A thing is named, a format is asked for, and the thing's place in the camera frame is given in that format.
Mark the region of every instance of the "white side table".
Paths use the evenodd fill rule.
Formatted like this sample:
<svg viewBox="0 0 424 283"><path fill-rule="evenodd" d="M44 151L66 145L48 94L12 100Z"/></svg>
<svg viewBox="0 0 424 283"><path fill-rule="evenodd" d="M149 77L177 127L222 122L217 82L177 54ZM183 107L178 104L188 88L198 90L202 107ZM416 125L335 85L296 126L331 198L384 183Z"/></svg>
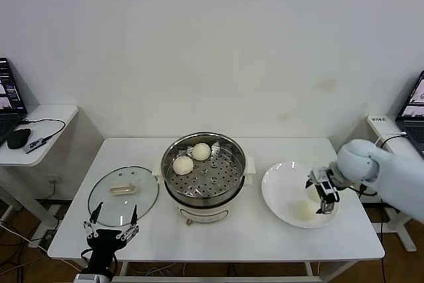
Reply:
<svg viewBox="0 0 424 283"><path fill-rule="evenodd" d="M76 105L37 105L28 106L28 114L26 119L31 121L37 119L61 119L66 125L74 118L78 112ZM44 121L40 123L33 123L30 125L23 125L23 127L31 128L30 141L46 137L61 127L61 123ZM25 154L20 149L9 149L4 143L0 147L0 170L5 173L0 177L0 198L9 205L6 211L7 216L12 212L13 208L20 209L22 206L27 208L33 215L41 220L41 224L36 230L33 238L41 238L49 229L55 229L58 225L58 220L54 217L59 209L59 205L52 205L49 211L45 210L30 193L27 192L25 187L22 187L18 182L19 178L14 178L17 172L8 169L8 167L23 167L35 166L47 155L48 151L52 148L53 144L58 140L62 132L54 135L44 146ZM36 247L39 241L32 241L29 247Z"/></svg>
<svg viewBox="0 0 424 283"><path fill-rule="evenodd" d="M123 166L152 169L176 139L106 139L56 234L48 255L79 260L88 248L83 221L94 185ZM163 185L152 209L138 221L140 232L117 258L124 262L114 282L328 282L360 260L379 259L384 250L358 196L341 192L340 211L327 226L300 229L278 219L265 204L262 177L276 163L299 161L326 166L336 158L328 139L239 138L254 157L256 176L232 204L231 216L208 225L186 225ZM127 262L304 262L308 276L278 278L125 277ZM333 262L314 276L310 262Z"/></svg>
<svg viewBox="0 0 424 283"><path fill-rule="evenodd" d="M384 142L391 136L395 136L393 135L394 133L402 132L395 124L394 117L387 115L369 115L366 121L377 138L382 137L381 142ZM384 145L384 148L394 154L401 154L418 160L423 159L407 138L400 137L398 139L391 139ZM405 228L405 224L411 220L412 217L402 211L397 213L393 208L384 208L384 210L390 218L390 221L383 223L383 233L396 233L406 251L416 251L417 247ZM372 225L376 232L380 233L381 223L373 223Z"/></svg>

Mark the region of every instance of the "stainless steel steamer basket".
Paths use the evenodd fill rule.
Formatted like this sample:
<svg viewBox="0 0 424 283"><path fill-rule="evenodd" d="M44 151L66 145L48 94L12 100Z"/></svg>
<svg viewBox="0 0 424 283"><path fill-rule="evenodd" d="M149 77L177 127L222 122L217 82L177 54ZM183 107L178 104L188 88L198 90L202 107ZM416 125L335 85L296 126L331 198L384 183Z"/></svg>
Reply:
<svg viewBox="0 0 424 283"><path fill-rule="evenodd" d="M202 161L193 159L193 147L204 142L211 147L211 156ZM177 175L173 161L188 156L194 169L187 175ZM165 152L161 173L168 193L180 204L197 209L219 207L232 200L244 184L246 157L241 147L229 137L200 132L180 138Z"/></svg>

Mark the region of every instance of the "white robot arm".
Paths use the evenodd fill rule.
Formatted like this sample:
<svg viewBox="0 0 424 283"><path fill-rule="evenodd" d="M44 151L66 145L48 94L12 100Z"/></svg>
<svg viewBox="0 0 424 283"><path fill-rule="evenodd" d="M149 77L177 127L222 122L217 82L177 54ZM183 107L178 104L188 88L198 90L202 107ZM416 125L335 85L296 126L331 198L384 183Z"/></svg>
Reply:
<svg viewBox="0 0 424 283"><path fill-rule="evenodd" d="M361 183L395 208L424 221L424 160L392 154L372 142L345 144L329 168L312 170L307 187L315 184L321 198L319 213L330 213L338 190Z"/></svg>

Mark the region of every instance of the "laptop keyboard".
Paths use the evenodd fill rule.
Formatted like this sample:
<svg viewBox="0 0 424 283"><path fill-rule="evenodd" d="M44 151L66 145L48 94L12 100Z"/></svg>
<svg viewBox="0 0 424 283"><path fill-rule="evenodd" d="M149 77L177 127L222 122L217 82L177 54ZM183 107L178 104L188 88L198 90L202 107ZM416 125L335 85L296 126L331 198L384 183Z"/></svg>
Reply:
<svg viewBox="0 0 424 283"><path fill-rule="evenodd" d="M16 119L0 119L0 135L6 134L16 121Z"/></svg>
<svg viewBox="0 0 424 283"><path fill-rule="evenodd" d="M408 135L415 139L416 142L419 142L420 144L424 143L424 127L411 126L405 128Z"/></svg>

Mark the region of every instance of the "wooden floor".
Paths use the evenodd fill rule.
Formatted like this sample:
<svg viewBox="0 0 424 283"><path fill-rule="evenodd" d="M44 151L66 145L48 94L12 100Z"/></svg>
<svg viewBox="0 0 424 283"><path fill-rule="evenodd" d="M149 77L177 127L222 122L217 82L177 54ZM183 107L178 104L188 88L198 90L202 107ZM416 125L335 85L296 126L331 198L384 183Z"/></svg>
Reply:
<svg viewBox="0 0 424 283"><path fill-rule="evenodd" d="M367 209L367 213L372 221L380 221L379 209ZM37 220L27 211L23 210L12 214L7 220L17 230L28 237L31 230L37 224ZM424 282L424 225L417 221L410 221L407 225L408 231L411 234L418 251L407 253L403 249L396 235L384 235L384 248L386 250L385 265L386 265L386 282L387 283L423 283ZM0 230L0 244L19 243L19 238ZM7 260L17 247L0 246L0 264ZM25 247L21 256L21 264L30 262L40 256L42 259L25 266L24 282L25 283L53 283L53 282L73 282L77 271L72 267L60 262L52 260L45 256L39 249L29 249ZM17 262L17 255L12 259ZM146 264L133 263L129 266L128 275L143 275L146 272L147 266L154 268L158 266L166 266L166 263ZM328 264L321 264L320 270L325 269ZM5 264L0 266L0 282L12 283L16 282L17 270L9 271L5 274L2 272L12 268L13 265ZM317 270L317 264L313 265L314 273ZM173 274L174 276L182 276L183 264L175 264L168 269L166 275ZM188 263L185 267L186 276L291 276L305 275L303 264L243 264L235 263L234 266L229 266L227 263L200 264ZM383 282L382 266L380 261L363 261L355 264L352 268L334 279L334 283L353 283L353 282Z"/></svg>

